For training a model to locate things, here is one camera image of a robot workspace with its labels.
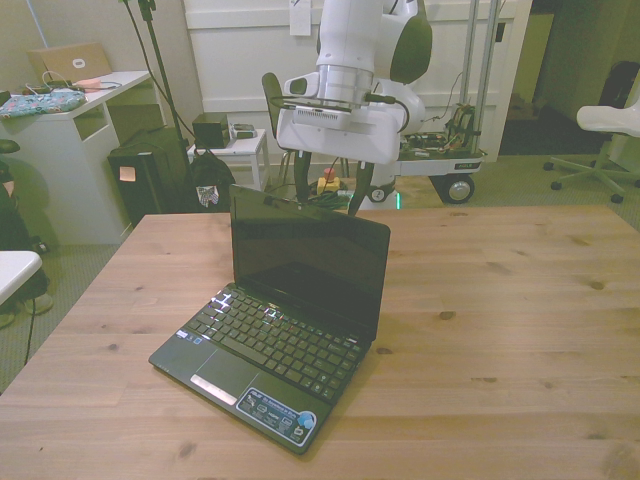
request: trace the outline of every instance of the laptop lid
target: laptop lid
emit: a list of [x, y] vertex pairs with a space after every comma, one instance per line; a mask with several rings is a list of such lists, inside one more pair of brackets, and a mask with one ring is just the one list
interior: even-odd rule
[[237, 185], [229, 192], [236, 284], [373, 341], [389, 227]]

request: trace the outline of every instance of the small yellow object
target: small yellow object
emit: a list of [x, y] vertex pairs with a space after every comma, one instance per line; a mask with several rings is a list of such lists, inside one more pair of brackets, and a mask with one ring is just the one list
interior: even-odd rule
[[337, 192], [340, 190], [340, 179], [333, 177], [333, 180], [327, 182], [327, 179], [320, 177], [318, 179], [318, 195], [322, 195], [324, 192]]

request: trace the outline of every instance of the laptop keyboard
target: laptop keyboard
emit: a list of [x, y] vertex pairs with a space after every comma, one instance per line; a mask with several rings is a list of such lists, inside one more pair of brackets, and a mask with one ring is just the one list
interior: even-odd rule
[[362, 353], [354, 335], [322, 331], [228, 287], [186, 326], [332, 401], [349, 382]]

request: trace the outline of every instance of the laptop on desk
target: laptop on desk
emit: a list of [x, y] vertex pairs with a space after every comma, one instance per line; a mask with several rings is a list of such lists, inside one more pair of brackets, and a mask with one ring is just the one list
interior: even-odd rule
[[304, 453], [376, 338], [386, 225], [231, 186], [234, 283], [149, 361]]

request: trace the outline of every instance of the touchpad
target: touchpad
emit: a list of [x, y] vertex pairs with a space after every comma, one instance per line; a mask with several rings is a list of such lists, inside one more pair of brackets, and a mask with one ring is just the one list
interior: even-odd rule
[[260, 369], [219, 348], [191, 377], [191, 382], [228, 405], [260, 374]]

